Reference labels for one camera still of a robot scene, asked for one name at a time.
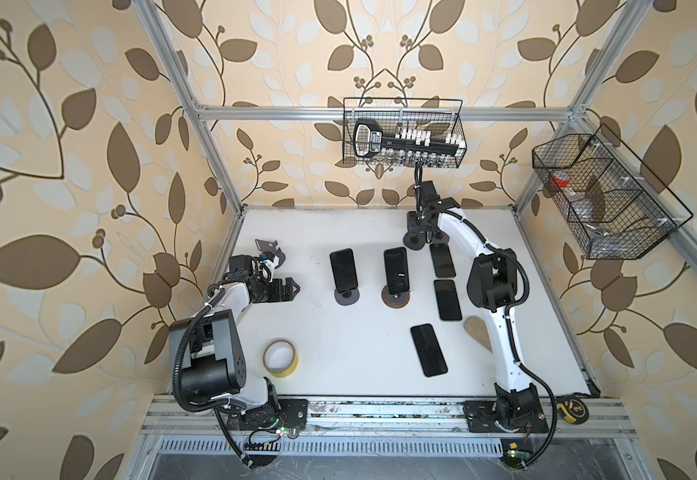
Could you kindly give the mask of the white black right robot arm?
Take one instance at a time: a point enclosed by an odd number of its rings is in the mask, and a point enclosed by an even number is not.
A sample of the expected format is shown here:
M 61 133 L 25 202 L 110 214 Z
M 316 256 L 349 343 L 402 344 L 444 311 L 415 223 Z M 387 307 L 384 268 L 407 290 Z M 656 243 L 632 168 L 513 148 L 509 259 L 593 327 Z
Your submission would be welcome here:
M 496 400 L 482 417 L 502 431 L 516 432 L 543 418 L 538 386 L 553 396 L 523 364 L 516 332 L 513 310 L 528 300 L 527 274 L 512 250 L 488 241 L 454 199 L 441 198 L 433 183 L 422 179 L 422 172 L 422 166 L 414 167 L 415 209 L 407 214 L 403 244 L 420 250 L 442 234 L 472 259 L 465 290 L 470 302 L 487 315 L 484 323 L 496 369 Z

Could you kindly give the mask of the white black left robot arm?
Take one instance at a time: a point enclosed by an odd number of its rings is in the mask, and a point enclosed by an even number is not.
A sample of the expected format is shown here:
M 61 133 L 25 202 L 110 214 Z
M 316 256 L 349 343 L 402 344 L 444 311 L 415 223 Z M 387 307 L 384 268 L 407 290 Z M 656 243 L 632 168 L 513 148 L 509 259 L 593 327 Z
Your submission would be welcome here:
M 294 279 L 244 266 L 212 284 L 194 316 L 168 328 L 172 395 L 187 412 L 218 410 L 247 422 L 274 422 L 282 412 L 272 380 L 248 375 L 236 322 L 256 303 L 290 302 Z

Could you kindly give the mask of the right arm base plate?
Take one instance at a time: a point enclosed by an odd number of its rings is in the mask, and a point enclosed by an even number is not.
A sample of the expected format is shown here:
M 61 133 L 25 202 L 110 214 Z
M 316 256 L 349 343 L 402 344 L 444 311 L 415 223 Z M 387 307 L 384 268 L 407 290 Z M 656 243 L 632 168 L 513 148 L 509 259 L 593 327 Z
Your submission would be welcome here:
M 470 433 L 546 434 L 549 414 L 542 412 L 539 402 L 522 404 L 518 409 L 494 400 L 470 400 L 462 405 Z

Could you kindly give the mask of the black smartphone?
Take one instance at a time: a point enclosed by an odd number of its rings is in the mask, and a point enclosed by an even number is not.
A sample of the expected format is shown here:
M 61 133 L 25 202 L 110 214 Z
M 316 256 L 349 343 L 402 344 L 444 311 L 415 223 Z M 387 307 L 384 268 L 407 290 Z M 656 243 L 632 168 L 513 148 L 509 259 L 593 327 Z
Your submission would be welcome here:
M 338 293 L 346 295 L 358 288 L 354 254 L 351 248 L 330 253 L 330 266 L 332 266 L 332 275 Z
M 456 270 L 449 246 L 446 243 L 432 243 L 429 251 L 435 276 L 442 279 L 454 278 Z
M 430 378 L 446 374 L 448 367 L 433 326 L 431 324 L 413 326 L 410 328 L 410 334 L 423 375 Z
M 408 293 L 410 290 L 407 264 L 407 249 L 404 246 L 383 252 L 386 290 L 391 296 Z

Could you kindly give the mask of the wooden base phone stand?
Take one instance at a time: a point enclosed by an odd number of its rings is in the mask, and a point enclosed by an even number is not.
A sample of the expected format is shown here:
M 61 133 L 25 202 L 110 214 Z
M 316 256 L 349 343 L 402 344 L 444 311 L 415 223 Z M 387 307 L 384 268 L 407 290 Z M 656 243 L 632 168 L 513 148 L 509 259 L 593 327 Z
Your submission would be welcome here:
M 400 294 L 391 294 L 388 291 L 388 287 L 384 286 L 384 288 L 381 290 L 381 300 L 391 309 L 401 309 L 408 304 L 410 300 L 410 293 L 402 292 Z

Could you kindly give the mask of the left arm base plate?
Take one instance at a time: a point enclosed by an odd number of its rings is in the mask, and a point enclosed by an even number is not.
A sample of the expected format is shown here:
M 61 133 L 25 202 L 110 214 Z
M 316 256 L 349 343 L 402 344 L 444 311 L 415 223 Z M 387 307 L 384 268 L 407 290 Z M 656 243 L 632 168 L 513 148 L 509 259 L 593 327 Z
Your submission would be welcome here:
M 302 431 L 308 422 L 308 405 L 304 398 L 284 398 L 278 400 L 278 407 L 266 404 L 246 414 L 232 414 L 228 423 L 230 429 L 240 431 L 274 430 L 283 427 L 286 431 Z

